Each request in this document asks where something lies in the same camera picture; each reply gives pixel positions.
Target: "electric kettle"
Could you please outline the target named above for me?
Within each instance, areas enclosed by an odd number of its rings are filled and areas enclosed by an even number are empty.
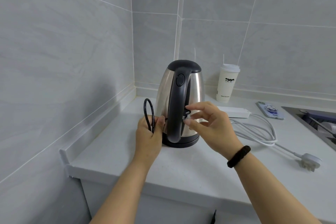
[[[190,113],[186,105],[204,101],[201,67],[190,60],[175,60],[163,74],[157,92],[155,115],[165,116],[162,143],[174,148],[194,145],[199,134],[190,130],[183,119]]]

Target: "kettle base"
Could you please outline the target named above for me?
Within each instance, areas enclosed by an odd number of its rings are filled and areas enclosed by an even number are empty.
[[[182,137],[178,143],[172,143],[168,140],[167,134],[162,133],[162,143],[172,148],[187,148],[187,147],[193,146],[195,143],[197,143],[199,138],[200,138],[200,135],[195,134],[195,135],[188,136],[188,137]]]

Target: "kettle lid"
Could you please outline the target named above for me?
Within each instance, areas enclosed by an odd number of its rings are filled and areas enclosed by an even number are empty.
[[[168,65],[168,69],[171,71],[175,71],[179,67],[187,67],[191,70],[191,73],[199,73],[202,71],[199,64],[191,60],[184,60],[184,59],[175,60]]]

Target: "sink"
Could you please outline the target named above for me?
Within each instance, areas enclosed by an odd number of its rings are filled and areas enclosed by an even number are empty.
[[[282,108],[336,151],[336,138],[326,136],[324,133],[319,132],[317,130],[318,124],[313,120],[309,119],[309,116],[311,116],[319,123],[326,121],[336,124],[336,113],[321,112],[316,110],[300,109],[286,106],[282,106]]]

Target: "smartphone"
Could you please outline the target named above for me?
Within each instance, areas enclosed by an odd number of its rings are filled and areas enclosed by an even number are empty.
[[[284,120],[285,117],[282,113],[278,111],[273,105],[265,102],[257,102],[257,106],[262,111],[262,113],[272,119]]]

